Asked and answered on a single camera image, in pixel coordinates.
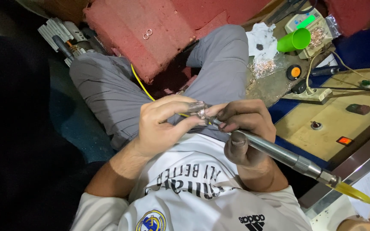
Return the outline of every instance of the silver ring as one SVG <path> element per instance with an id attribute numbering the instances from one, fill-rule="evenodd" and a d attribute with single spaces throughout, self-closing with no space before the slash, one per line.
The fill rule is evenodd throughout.
<path id="1" fill-rule="evenodd" d="M 198 116 L 199 116 L 199 118 L 201 119 L 201 120 L 204 120 L 205 119 L 205 109 L 202 109 L 202 110 L 200 110 L 200 111 L 198 111 Z"/>

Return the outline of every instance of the forearm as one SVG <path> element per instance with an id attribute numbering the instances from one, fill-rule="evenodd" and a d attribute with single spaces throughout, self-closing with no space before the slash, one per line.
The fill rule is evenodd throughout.
<path id="1" fill-rule="evenodd" d="M 101 197 L 126 197 L 149 158 L 134 149 L 135 140 L 113 156 L 92 178 L 85 192 Z"/>
<path id="2" fill-rule="evenodd" d="M 288 187 L 288 180 L 269 156 L 254 167 L 237 165 L 244 185 L 254 192 L 275 192 Z"/>

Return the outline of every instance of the stain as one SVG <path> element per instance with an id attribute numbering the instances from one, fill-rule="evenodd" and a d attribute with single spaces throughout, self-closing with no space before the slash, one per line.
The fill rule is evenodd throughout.
<path id="1" fill-rule="evenodd" d="M 262 44 L 257 44 L 257 50 L 263 50 L 264 49 L 264 45 Z"/>

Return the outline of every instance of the electrical outlet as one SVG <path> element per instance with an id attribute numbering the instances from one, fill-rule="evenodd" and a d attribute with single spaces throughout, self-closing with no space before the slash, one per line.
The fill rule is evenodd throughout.
<path id="1" fill-rule="evenodd" d="M 301 103 L 323 105 L 328 101 L 328 96 L 333 95 L 332 90 L 329 88 L 317 88 L 312 89 L 312 91 L 315 92 L 312 94 L 308 94 L 307 91 L 304 91 L 301 94 L 290 93 L 282 98 L 299 100 Z"/>

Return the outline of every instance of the green cup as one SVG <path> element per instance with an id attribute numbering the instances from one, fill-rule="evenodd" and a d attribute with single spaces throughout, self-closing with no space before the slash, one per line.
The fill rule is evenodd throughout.
<path id="1" fill-rule="evenodd" d="M 279 39 L 276 49 L 279 52 L 290 52 L 304 49 L 311 42 L 311 33 L 305 28 L 297 29 Z"/>

